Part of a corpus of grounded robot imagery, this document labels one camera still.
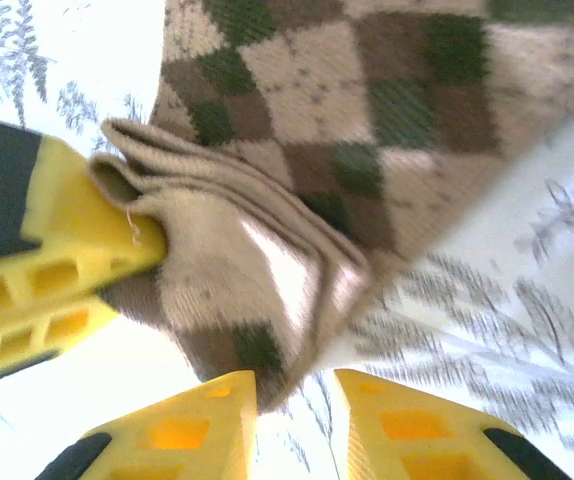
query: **loose thread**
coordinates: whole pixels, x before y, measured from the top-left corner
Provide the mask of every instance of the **loose thread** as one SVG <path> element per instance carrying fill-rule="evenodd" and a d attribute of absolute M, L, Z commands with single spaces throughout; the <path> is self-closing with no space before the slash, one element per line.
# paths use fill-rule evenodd
<path fill-rule="evenodd" d="M 142 247 L 143 244 L 140 242 L 140 240 L 138 240 L 138 237 L 140 237 L 140 234 L 141 234 L 140 228 L 138 228 L 138 225 L 136 225 L 131 220 L 131 212 L 129 210 L 127 210 L 127 221 L 129 222 L 129 227 L 131 228 L 131 231 L 133 232 L 133 235 L 131 236 L 132 243 L 134 245 L 136 245 L 137 247 Z"/>

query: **patterned tablecloth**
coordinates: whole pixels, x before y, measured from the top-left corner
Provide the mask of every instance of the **patterned tablecloth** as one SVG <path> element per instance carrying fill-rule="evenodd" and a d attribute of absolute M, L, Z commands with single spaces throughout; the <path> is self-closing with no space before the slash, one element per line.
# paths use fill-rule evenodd
<path fill-rule="evenodd" d="M 162 22 L 163 0 L 0 0 L 0 120 L 84 154 L 110 148 L 100 121 L 147 120 Z M 574 478 L 574 115 L 401 272 L 321 367 L 488 411 Z M 33 478 L 84 431 L 197 384 L 179 358 L 158 333 L 117 320 L 1 380 L 0 478 Z M 337 478 L 328 380 L 311 376 L 260 420 L 257 478 Z"/>

